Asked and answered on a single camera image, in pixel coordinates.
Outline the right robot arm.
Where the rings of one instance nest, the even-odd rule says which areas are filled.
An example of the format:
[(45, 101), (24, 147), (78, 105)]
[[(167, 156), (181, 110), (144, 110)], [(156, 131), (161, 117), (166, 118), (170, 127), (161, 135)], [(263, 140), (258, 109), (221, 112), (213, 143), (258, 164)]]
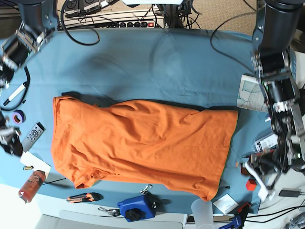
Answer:
[(23, 146), (18, 127), (7, 126), (2, 111), (17, 109), (25, 99), (31, 77), (26, 62), (41, 51), (57, 30), (59, 17), (57, 0), (12, 0), (18, 6), (21, 24), (15, 33), (1, 45), (0, 89), (8, 87), (14, 73), (23, 68), (27, 77), (20, 102), (12, 108), (0, 107), (0, 146), (8, 154), (21, 156)]

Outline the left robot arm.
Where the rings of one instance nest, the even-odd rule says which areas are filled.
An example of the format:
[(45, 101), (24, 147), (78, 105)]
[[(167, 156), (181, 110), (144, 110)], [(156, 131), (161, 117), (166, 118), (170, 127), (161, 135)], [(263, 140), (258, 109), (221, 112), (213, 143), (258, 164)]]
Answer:
[(305, 99), (291, 70), (290, 44), (303, 10), (302, 0), (259, 0), (256, 3), (256, 25), (253, 31), (252, 63), (277, 135), (274, 150), (263, 150), (244, 163), (246, 170), (260, 185), (258, 197), (265, 201), (275, 195), (275, 180), (289, 169), (305, 170)]

